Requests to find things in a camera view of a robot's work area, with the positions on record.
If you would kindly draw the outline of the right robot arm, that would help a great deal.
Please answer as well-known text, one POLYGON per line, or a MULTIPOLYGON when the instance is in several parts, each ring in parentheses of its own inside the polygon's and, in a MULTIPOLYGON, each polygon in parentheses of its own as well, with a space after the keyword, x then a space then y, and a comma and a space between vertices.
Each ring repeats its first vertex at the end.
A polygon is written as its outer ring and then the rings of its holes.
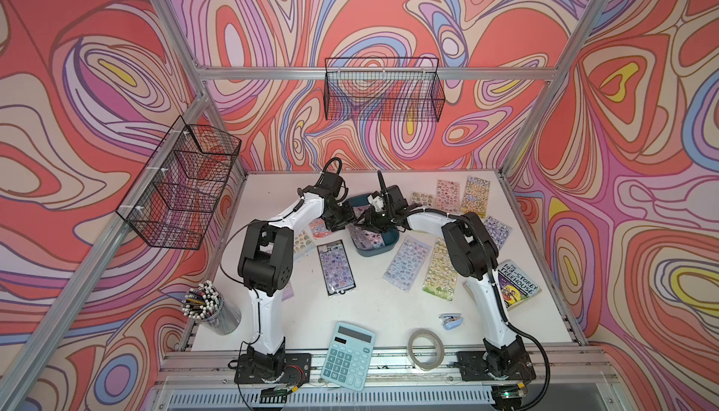
POLYGON ((449 260, 457 274, 467 279, 482 319, 485 349, 519 356, 526 351, 522 332, 509 321, 499 289, 499 251, 478 215, 449 214, 415 207, 402 212, 378 212, 373 206, 362 212, 358 224, 378 233, 389 229, 421 231, 445 241, 449 260))

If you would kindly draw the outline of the blue penguin sticker sheet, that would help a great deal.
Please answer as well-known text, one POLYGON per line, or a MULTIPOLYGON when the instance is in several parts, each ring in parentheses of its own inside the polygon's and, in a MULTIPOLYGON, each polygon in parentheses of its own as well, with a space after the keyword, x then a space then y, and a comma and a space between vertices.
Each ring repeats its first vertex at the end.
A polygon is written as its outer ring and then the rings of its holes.
POLYGON ((484 225, 497 248, 501 250, 509 239, 513 231, 513 227, 490 215, 484 220, 484 225))

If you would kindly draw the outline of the green animal sticker sheet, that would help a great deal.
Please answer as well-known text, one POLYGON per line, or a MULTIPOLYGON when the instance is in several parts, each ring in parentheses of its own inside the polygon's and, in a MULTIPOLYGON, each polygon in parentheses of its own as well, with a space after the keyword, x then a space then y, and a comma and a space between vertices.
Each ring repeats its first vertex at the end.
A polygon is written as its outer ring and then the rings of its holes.
POLYGON ((458 274, 452 266, 449 251, 443 239, 434 244, 428 272, 422 290, 442 300, 452 302, 458 274))

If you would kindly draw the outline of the panda sticker sheet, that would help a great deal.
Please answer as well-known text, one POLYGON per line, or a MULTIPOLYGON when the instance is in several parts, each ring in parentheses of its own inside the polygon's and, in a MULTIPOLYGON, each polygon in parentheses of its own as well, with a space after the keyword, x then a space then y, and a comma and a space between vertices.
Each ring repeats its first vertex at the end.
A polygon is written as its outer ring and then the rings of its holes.
POLYGON ((467 214, 474 212, 481 219, 487 217, 490 198, 491 182, 485 179, 469 176, 462 197, 461 212, 467 214))

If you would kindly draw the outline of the lilac bear sticker sheet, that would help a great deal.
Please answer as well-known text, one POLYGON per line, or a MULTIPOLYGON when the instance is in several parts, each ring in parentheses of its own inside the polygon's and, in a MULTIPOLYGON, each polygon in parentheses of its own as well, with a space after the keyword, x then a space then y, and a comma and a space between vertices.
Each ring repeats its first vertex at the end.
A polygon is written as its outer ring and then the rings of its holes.
POLYGON ((291 283, 288 283, 282 290, 282 301, 286 302, 294 297, 294 289, 291 283))

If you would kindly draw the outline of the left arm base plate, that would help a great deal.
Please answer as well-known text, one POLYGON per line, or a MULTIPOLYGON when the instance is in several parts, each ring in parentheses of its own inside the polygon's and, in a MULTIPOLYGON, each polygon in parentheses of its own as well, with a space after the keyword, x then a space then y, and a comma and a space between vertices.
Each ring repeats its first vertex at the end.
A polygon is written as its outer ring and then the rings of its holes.
POLYGON ((259 352, 243 354, 231 362, 235 368, 234 383, 238 385, 303 385, 310 379, 312 355, 307 352, 281 352, 266 356, 259 352))

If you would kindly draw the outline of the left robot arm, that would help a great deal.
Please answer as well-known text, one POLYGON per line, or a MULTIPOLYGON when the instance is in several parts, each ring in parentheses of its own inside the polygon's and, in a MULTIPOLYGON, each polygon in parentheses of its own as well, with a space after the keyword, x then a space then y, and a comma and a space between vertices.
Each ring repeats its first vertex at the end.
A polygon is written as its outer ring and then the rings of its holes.
POLYGON ((285 350, 282 290, 293 272, 295 232, 320 218, 327 229, 340 229, 353 219, 343 202, 346 186, 307 186, 277 216, 252 221, 245 231, 238 274, 251 291, 255 332, 249 351, 255 359, 278 358, 285 350))

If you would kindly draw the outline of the purple dark-edged sticker sheet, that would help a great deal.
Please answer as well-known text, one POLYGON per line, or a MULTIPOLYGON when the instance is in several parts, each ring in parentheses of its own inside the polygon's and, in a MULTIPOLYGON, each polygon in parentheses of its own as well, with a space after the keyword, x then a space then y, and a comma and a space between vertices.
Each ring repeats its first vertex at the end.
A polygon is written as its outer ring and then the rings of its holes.
POLYGON ((357 287, 346 248, 341 240, 320 244, 318 259, 330 297, 344 295, 357 287))

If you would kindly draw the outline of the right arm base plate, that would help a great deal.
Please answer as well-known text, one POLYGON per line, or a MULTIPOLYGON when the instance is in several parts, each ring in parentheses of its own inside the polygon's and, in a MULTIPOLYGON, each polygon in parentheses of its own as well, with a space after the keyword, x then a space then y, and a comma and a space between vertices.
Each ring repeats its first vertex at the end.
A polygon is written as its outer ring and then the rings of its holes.
POLYGON ((453 366, 463 381, 499 381, 529 384, 537 379, 529 355, 505 356, 483 351, 460 351, 453 366))

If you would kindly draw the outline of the white animal sticker sheet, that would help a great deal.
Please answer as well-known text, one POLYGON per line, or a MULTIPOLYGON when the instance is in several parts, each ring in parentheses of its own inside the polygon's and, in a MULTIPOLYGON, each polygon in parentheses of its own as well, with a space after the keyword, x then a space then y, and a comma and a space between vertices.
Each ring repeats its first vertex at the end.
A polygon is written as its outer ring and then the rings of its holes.
POLYGON ((434 208, 434 195, 428 193, 413 192, 410 196, 411 203, 421 208, 434 208))

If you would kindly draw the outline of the teal storage box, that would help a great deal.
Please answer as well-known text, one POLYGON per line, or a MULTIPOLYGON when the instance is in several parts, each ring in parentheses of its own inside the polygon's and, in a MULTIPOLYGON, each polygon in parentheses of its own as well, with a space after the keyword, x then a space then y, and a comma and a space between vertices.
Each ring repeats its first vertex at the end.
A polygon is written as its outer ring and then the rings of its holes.
MULTIPOLYGON (((370 208, 370 203, 366 196, 350 197, 346 200, 355 212, 355 216, 360 218, 363 212, 370 208)), ((350 235, 352 244, 362 257, 374 257, 389 252, 400 239, 400 233, 396 229, 392 229, 385 233, 376 233, 358 227, 356 224, 346 225, 346 230, 350 235)))

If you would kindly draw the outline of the red blue sticker sheet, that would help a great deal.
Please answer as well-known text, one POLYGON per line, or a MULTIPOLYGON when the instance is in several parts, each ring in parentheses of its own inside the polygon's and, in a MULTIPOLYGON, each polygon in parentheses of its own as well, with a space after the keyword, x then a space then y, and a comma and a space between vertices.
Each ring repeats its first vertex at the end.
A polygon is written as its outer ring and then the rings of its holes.
POLYGON ((326 238, 333 234, 333 232, 326 227, 324 220, 321 218, 316 218, 315 220, 313 220, 310 223, 309 227, 312 236, 317 240, 326 238))

